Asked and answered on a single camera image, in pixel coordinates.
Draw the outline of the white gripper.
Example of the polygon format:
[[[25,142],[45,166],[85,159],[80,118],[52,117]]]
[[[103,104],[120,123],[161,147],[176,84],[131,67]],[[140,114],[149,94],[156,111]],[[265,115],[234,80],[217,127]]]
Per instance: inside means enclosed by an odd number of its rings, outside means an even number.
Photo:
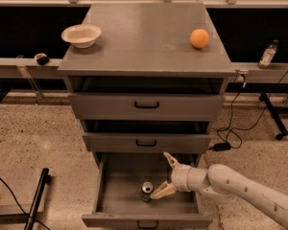
[[[164,181],[151,195],[151,199],[161,199],[179,192],[200,192],[210,185],[207,178],[207,169],[198,169],[179,164],[179,161],[169,152],[163,152],[170,167],[173,169],[171,182]]]

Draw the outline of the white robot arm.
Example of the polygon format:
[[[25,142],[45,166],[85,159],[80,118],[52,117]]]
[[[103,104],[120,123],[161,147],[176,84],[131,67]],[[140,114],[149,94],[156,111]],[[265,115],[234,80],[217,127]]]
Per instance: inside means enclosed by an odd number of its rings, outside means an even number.
[[[288,195],[250,180],[222,164],[198,169],[181,164],[168,152],[163,155],[172,168],[171,181],[164,181],[155,189],[151,199],[175,192],[197,192],[218,203],[230,203],[238,196],[288,230]]]

